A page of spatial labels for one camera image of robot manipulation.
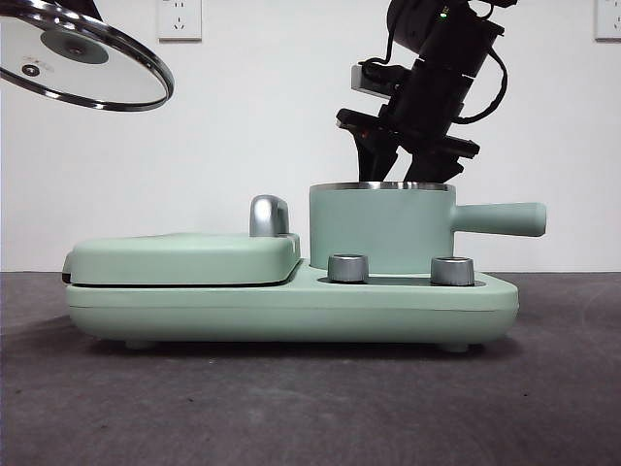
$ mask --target stainless steel rim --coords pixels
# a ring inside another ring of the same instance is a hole
[[[328,183],[316,184],[310,187],[310,192],[314,191],[338,191],[346,189],[371,189],[371,190],[410,190],[419,189],[423,191],[454,191],[455,186],[440,183],[406,183],[406,182],[360,182],[360,183]]]
[[[106,102],[48,89],[0,67],[0,78],[4,80],[55,100],[91,109],[115,112],[141,112],[156,109],[173,95],[175,89],[173,73],[155,53],[125,33],[93,17],[79,15],[71,10],[37,0],[0,0],[0,17],[15,17],[36,27],[45,27],[48,24],[55,23],[95,42],[106,44],[148,68],[153,76],[162,83],[166,95],[151,102]]]

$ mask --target white wall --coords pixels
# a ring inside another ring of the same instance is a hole
[[[158,44],[154,0],[97,3],[168,63],[176,95],[122,115],[2,83],[4,270],[59,270],[92,237],[246,231],[258,193],[288,201],[308,254],[308,186],[357,175],[335,114],[381,103],[348,89],[349,67],[383,54],[388,0],[206,0],[202,44]],[[520,0],[494,19],[510,89],[493,116],[452,132],[482,147],[458,200],[544,202],[548,234],[460,234],[457,252],[479,270],[621,270],[621,45],[594,43],[591,0]],[[486,65],[466,113],[499,81]]]

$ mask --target pot handle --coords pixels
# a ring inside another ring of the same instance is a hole
[[[457,206],[452,223],[454,231],[542,236],[546,217],[546,208],[540,203]]]

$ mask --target robotic arm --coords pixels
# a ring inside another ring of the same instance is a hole
[[[517,0],[482,0],[491,5],[479,17],[469,0],[393,0],[388,9],[386,58],[370,58],[352,70],[356,90],[389,99],[378,116],[348,109],[337,115],[358,148],[361,182],[381,182],[397,160],[397,148],[412,154],[406,182],[444,183],[464,168],[460,157],[473,158],[479,146],[447,136],[452,123],[469,124],[498,108],[507,90],[507,68],[493,44],[503,27],[489,20],[494,7]],[[418,53],[413,67],[386,66],[392,44]],[[483,112],[461,117],[463,101],[487,56],[503,70],[499,95]]]

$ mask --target glass lid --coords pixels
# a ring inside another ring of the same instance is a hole
[[[173,75],[126,34],[36,0],[0,0],[0,77],[52,99],[118,112],[157,108]]]

